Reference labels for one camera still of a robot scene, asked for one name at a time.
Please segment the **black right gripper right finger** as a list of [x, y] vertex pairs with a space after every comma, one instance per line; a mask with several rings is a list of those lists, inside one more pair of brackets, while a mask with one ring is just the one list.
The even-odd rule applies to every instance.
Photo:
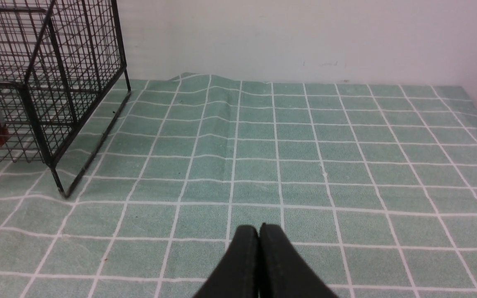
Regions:
[[263, 223], [259, 233], [260, 298], [336, 298], [308, 266], [279, 225]]

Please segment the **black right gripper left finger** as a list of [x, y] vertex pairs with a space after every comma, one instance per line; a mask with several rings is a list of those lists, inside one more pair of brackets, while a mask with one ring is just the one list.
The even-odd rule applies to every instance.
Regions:
[[195, 298], [256, 298], [259, 236], [250, 225], [237, 227], [223, 258]]

